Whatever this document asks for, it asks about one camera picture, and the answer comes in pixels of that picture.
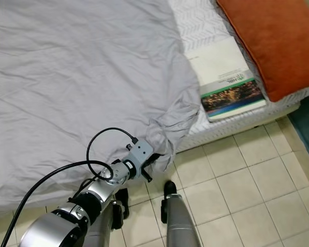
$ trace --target tile floor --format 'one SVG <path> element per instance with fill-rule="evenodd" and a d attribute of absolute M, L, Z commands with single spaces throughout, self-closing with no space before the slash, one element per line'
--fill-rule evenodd
<path fill-rule="evenodd" d="M 130 189 L 130 217 L 111 247 L 164 247 L 163 184 L 173 180 L 203 247 L 309 247 L 309 182 L 276 122 L 177 155 L 153 182 Z M 55 208 L 27 209 L 9 240 Z M 13 212 L 0 220 L 0 242 Z"/>

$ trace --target pillow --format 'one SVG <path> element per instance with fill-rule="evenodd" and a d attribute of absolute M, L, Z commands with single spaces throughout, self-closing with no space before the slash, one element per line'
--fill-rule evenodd
<path fill-rule="evenodd" d="M 303 0 L 217 0 L 276 102 L 309 86 L 309 8 Z"/>

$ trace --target wrinkled fabric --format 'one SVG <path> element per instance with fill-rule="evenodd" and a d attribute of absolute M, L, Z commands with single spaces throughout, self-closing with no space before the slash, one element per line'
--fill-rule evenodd
<path fill-rule="evenodd" d="M 104 128 L 149 141 L 162 154 L 152 169 L 164 171 L 199 106 L 166 1 L 0 0 L 0 213 L 42 176 L 85 160 Z M 106 132 L 90 158 L 112 162 L 128 143 Z M 27 207 L 66 200 L 88 177 L 86 166 L 66 170 Z"/>

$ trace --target bed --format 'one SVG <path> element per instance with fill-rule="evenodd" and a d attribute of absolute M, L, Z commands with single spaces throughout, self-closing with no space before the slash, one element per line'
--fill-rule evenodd
<path fill-rule="evenodd" d="M 207 121 L 183 52 L 230 35 L 214 0 L 0 2 L 0 213 L 15 209 L 44 174 L 83 160 L 88 141 L 103 128 L 147 139 L 164 155 L 154 169 L 164 171 L 176 151 L 295 110 L 309 88 L 265 108 Z M 147 52 L 141 56 L 140 49 Z M 94 90 L 99 80 L 108 83 Z M 106 134 L 92 155 L 113 161 L 126 153 L 127 141 Z M 67 198 L 89 175 L 86 168 L 60 174 L 27 206 Z"/>

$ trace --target book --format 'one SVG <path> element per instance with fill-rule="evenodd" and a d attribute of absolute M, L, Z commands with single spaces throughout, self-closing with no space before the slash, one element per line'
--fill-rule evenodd
<path fill-rule="evenodd" d="M 266 105 L 234 37 L 185 55 L 197 74 L 201 103 L 210 121 Z"/>

